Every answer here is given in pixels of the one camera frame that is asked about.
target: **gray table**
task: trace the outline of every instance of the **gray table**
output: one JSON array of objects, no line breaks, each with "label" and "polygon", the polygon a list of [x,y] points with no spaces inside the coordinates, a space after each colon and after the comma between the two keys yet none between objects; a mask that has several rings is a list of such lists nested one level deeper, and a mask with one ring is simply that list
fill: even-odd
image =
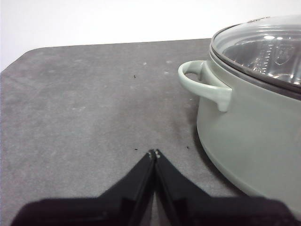
[{"label": "gray table", "polygon": [[[27,202],[98,196],[151,148],[210,195],[241,195],[196,132],[177,68],[209,39],[40,48],[1,74],[1,225]],[[156,205],[152,224],[158,225]]]}]

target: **black plastic part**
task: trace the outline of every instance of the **black plastic part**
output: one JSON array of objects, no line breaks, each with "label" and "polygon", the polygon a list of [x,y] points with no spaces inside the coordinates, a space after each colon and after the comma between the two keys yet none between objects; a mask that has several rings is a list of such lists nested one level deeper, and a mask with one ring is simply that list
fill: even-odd
[{"label": "black plastic part", "polygon": [[27,204],[12,226],[137,226],[153,198],[154,162],[154,153],[148,152],[98,198],[46,199]]},{"label": "black plastic part", "polygon": [[279,201],[261,197],[210,197],[159,150],[156,155],[156,193],[173,226],[297,225],[288,208]]},{"label": "black plastic part", "polygon": [[150,224],[154,191],[163,226],[294,226],[281,202],[261,197],[213,198],[150,150],[98,198],[46,199],[25,205],[12,226],[141,226]]}]

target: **pot lid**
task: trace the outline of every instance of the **pot lid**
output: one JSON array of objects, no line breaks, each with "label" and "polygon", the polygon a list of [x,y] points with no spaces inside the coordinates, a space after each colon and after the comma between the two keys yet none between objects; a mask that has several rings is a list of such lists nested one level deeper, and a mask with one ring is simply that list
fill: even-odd
[{"label": "pot lid", "polygon": [[235,69],[301,93],[301,15],[265,17],[223,29],[211,47]]}]

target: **cooking pot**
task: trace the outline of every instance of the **cooking pot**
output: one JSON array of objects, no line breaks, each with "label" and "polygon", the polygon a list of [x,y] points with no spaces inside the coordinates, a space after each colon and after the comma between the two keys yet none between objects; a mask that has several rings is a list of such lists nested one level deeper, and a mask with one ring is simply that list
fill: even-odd
[{"label": "cooking pot", "polygon": [[301,16],[225,28],[209,55],[178,70],[200,96],[205,152],[243,192],[281,200],[301,219]]}]

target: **lid rim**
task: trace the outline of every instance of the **lid rim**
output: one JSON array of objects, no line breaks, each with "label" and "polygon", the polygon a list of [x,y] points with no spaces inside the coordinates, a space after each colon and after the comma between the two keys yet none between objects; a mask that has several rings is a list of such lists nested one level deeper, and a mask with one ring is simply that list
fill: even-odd
[{"label": "lid rim", "polygon": [[259,79],[261,81],[269,83],[273,86],[277,86],[277,87],[280,87],[282,89],[286,89],[286,90],[292,91],[294,93],[301,94],[301,87],[299,85],[296,85],[296,84],[293,84],[293,83],[290,83],[290,82],[286,82],[286,81],[282,81],[282,80],[279,80],[279,79],[271,78],[271,77],[266,76],[266,75],[262,75],[258,72],[255,72],[255,71],[251,70],[250,68],[241,66],[240,64],[234,62],[230,58],[226,57],[224,54],[221,54],[221,53],[219,53],[219,51],[217,51],[216,46],[214,45],[215,37],[218,34],[222,33],[223,31],[225,31],[229,28],[235,27],[237,25],[240,25],[240,24],[236,24],[236,25],[233,25],[233,26],[223,28],[223,29],[219,30],[217,33],[215,33],[214,36],[211,39],[211,42],[210,42],[210,51],[212,51],[225,64],[227,64],[230,67],[244,73],[245,75],[252,76],[256,79]]},{"label": "lid rim", "polygon": [[253,76],[250,76],[244,72],[241,72],[240,70],[237,70],[236,68],[233,68],[229,64],[223,62],[214,52],[212,47],[210,46],[210,51],[209,51],[210,58],[221,68],[224,70],[228,71],[229,73],[233,74],[234,76],[247,81],[255,86],[258,86],[260,88],[275,92],[277,94],[290,97],[296,100],[301,100],[301,93],[300,92],[294,92],[289,89],[285,89],[283,87],[276,86],[274,84],[268,83],[266,81],[257,79]]}]

